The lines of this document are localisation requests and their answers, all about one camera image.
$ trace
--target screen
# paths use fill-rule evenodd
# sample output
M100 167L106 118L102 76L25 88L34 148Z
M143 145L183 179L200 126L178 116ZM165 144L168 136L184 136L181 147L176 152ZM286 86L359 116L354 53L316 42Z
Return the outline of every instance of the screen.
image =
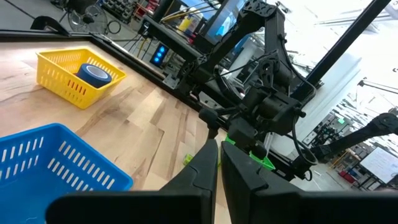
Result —
M206 39L213 44L219 41L222 36L235 25L239 10L241 10L246 1L247 0L229 0L205 34Z

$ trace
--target green small object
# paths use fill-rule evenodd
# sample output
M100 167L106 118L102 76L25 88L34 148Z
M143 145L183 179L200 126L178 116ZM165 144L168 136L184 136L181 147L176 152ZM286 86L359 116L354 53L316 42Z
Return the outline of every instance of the green small object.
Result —
M230 138L228 137L228 135L226 135L225 141L228 141L228 142L231 143L232 145L235 145L235 141L232 140L232 139L230 139Z
M186 166L189 162L191 162L192 159L193 159L193 156L191 154L185 155L183 164Z
M255 155L253 155L251 152L249 153L250 158L254 159L258 163L260 163L264 168L267 170L273 171L275 169L275 166L272 164L272 162L268 159L268 157L264 157L263 160L257 158Z

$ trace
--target wooden table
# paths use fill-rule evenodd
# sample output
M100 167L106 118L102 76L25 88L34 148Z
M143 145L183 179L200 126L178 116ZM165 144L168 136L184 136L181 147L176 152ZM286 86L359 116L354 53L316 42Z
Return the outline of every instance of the wooden table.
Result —
M81 110L36 84L36 52L88 47L127 73L106 98ZM134 180L132 190L158 190L206 140L198 113L89 42L0 44L0 136L62 123ZM220 131L218 143L225 139ZM230 223L221 173L215 223Z

